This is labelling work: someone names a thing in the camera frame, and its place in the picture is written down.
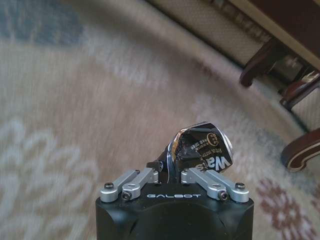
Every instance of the metal bolt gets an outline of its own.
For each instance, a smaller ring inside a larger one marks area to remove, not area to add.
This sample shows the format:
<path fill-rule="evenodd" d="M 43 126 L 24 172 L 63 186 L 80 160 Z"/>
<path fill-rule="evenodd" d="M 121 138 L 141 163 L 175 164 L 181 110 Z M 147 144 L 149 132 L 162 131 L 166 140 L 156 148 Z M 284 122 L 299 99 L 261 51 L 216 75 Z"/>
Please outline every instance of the metal bolt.
<path fill-rule="evenodd" d="M 114 189 L 114 184 L 112 182 L 107 182 L 104 184 L 104 189 L 107 189 L 107 190 Z"/>
<path fill-rule="evenodd" d="M 226 191 L 219 191 L 218 197 L 221 201 L 225 201 L 229 198 L 229 194 Z"/>
<path fill-rule="evenodd" d="M 246 185 L 242 182 L 236 182 L 234 186 L 236 189 L 240 189 L 240 190 L 243 190 L 246 188 Z"/>
<path fill-rule="evenodd" d="M 129 191 L 124 191 L 124 192 L 121 194 L 121 198 L 122 198 L 122 200 L 124 200 L 124 201 L 129 201 L 131 197 L 132 197 L 132 194 L 131 194 L 131 192 L 129 192 Z"/>

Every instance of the silver metal linkage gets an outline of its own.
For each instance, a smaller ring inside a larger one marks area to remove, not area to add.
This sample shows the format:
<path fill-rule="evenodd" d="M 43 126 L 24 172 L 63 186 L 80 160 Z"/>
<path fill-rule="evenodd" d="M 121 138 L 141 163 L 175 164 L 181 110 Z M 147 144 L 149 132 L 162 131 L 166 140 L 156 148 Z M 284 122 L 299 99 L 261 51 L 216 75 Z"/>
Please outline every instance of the silver metal linkage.
<path fill-rule="evenodd" d="M 181 172 L 181 183 L 199 184 L 206 190 L 206 194 L 216 200 L 225 201 L 228 199 L 226 187 L 205 175 L 197 168 L 187 168 Z"/>
<path fill-rule="evenodd" d="M 249 201 L 249 190 L 243 183 L 234 183 L 214 170 L 207 170 L 204 174 L 214 181 L 225 185 L 226 191 L 232 200 L 239 203 L 246 203 Z"/>
<path fill-rule="evenodd" d="M 234 183 L 214 170 L 187 168 L 181 172 L 181 183 L 199 184 L 212 199 L 225 201 L 230 196 L 235 202 L 249 201 L 249 190 L 243 183 Z"/>
<path fill-rule="evenodd" d="M 157 183 L 159 173 L 153 168 L 145 168 L 131 182 L 122 186 L 122 199 L 125 201 L 136 199 L 141 194 L 141 189 L 146 183 Z"/>
<path fill-rule="evenodd" d="M 122 190 L 122 186 L 125 183 L 132 181 L 138 173 L 137 170 L 130 170 L 118 177 L 114 182 L 106 183 L 104 188 L 100 190 L 100 200 L 104 203 L 110 203 L 117 200 L 118 194 Z"/>

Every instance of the patterned carpet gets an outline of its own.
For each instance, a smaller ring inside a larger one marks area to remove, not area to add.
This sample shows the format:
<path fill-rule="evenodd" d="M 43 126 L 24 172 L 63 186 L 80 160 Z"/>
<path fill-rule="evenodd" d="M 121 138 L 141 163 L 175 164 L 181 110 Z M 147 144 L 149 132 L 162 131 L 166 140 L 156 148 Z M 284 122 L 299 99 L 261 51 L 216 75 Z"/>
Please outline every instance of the patterned carpet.
<path fill-rule="evenodd" d="M 0 0 L 0 239 L 94 240 L 103 184 L 202 121 L 233 144 L 253 239 L 319 239 L 319 165 L 282 166 L 302 131 L 240 74 L 143 1 Z"/>

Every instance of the black plastic housing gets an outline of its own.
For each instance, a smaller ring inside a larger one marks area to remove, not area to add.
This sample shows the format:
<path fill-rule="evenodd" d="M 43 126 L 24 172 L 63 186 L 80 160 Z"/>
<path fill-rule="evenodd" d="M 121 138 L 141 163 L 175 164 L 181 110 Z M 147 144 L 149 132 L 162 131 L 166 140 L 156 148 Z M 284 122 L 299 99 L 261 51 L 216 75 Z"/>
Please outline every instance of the black plastic housing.
<path fill-rule="evenodd" d="M 254 202 L 217 201 L 198 184 L 147 183 L 137 199 L 95 201 L 98 240 L 251 240 Z"/>

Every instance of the upholstered fabric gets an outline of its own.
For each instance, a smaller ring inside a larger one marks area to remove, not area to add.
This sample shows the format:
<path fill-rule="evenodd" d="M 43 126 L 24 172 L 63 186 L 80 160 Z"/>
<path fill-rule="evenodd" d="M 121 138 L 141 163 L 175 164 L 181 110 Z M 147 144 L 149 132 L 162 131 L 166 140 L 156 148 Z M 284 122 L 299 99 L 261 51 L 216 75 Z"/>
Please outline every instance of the upholstered fabric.
<path fill-rule="evenodd" d="M 308 130 L 320 128 L 320 88 L 314 89 L 292 108 Z"/>
<path fill-rule="evenodd" d="M 244 30 L 244 25 L 236 24 L 236 19 L 228 18 L 230 9 L 228 7 L 221 9 L 219 1 L 214 3 L 203 0 L 147 1 L 240 64 L 245 65 L 264 43 L 248 34 Z"/>

